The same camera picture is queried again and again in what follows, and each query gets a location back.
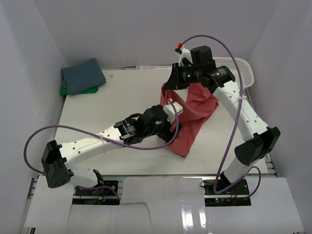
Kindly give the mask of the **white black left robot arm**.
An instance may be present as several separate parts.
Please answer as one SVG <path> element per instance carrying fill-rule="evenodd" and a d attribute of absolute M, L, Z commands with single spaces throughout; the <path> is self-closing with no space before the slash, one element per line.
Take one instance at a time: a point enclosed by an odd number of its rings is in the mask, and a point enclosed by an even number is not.
<path fill-rule="evenodd" d="M 143 114 L 130 115 L 94 137 L 62 144 L 56 140 L 48 142 L 41 158 L 48 187 L 58 188 L 70 183 L 86 187 L 91 194 L 99 194 L 103 189 L 99 171 L 83 168 L 80 163 L 108 151 L 132 147 L 151 136 L 171 144 L 182 129 L 176 119 L 182 113 L 183 107 L 177 102 L 156 105 Z"/>

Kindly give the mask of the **red t shirt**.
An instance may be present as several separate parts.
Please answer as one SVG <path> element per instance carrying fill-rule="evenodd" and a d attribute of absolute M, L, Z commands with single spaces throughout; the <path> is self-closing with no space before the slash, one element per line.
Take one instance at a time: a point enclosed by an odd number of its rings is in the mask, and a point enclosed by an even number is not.
<path fill-rule="evenodd" d="M 218 100 L 199 83 L 193 83 L 187 88 L 187 98 L 182 97 L 174 90 L 165 90 L 161 87 L 160 104 L 165 105 L 171 98 L 183 107 L 179 115 L 182 128 L 179 136 L 169 145 L 169 149 L 177 155 L 186 158 L 202 125 L 211 117 L 218 107 Z"/>

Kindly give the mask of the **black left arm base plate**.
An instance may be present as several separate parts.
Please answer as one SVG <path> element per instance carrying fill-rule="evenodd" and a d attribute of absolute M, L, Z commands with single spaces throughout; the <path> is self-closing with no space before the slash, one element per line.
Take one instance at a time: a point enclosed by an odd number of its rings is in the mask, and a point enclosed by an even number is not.
<path fill-rule="evenodd" d="M 108 188 L 85 190 L 75 188 L 73 205 L 119 205 L 119 198 Z"/>

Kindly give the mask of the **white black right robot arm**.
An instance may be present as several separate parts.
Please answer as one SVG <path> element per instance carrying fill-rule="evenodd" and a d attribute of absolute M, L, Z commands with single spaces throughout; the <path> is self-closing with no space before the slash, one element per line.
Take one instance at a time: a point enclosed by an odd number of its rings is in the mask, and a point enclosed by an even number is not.
<path fill-rule="evenodd" d="M 179 45 L 175 49 L 179 62 L 174 63 L 165 90 L 186 89 L 192 83 L 207 88 L 226 108 L 242 135 L 244 143 L 234 149 L 235 158 L 220 175 L 219 188 L 232 194 L 238 188 L 248 170 L 274 148 L 280 130 L 264 122 L 243 97 L 241 82 L 236 81 L 233 71 L 227 66 L 217 66 L 208 46 L 192 50 Z"/>

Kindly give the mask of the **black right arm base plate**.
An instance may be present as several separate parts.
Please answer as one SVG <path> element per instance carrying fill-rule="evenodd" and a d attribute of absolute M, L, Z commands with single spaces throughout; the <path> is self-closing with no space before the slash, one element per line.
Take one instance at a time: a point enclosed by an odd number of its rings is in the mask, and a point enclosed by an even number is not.
<path fill-rule="evenodd" d="M 251 199 L 244 198 L 250 193 L 247 181 L 245 179 L 234 185 L 228 191 L 225 191 L 221 194 L 214 193 L 213 183 L 213 179 L 204 180 L 200 183 L 200 187 L 204 189 L 204 199 L 206 207 L 251 206 Z"/>

